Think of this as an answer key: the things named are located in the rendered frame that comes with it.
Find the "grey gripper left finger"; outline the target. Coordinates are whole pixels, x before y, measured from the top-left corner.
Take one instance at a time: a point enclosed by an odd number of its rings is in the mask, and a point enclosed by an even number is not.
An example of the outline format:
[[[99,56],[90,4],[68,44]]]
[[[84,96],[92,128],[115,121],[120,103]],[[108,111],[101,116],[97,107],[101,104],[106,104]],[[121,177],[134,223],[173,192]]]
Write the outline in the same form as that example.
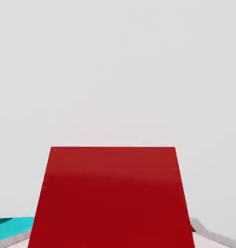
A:
[[[8,248],[9,246],[20,243],[24,240],[29,239],[31,231],[22,232],[14,236],[10,236],[0,240],[0,248]]]

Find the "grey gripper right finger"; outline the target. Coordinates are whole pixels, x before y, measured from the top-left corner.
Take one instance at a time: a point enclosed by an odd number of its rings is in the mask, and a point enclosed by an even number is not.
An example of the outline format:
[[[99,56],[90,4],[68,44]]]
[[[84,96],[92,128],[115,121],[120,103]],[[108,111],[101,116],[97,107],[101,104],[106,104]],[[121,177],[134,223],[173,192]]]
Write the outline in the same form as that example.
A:
[[[236,240],[209,231],[198,219],[190,219],[194,248],[236,248]]]

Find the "small red cube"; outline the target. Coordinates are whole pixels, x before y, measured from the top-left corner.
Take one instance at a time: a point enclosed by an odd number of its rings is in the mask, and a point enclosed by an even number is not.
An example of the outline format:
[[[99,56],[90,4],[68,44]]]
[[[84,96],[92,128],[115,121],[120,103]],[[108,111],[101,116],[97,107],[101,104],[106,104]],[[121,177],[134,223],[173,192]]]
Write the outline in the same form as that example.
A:
[[[195,248],[174,147],[52,147],[28,248]]]

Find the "small cyan cube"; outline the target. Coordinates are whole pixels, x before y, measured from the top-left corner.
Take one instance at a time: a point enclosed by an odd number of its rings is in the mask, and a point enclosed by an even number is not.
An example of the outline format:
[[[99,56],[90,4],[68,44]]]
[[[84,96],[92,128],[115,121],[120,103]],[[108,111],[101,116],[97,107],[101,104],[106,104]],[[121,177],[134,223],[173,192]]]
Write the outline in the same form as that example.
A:
[[[0,219],[0,241],[31,230],[34,217]]]

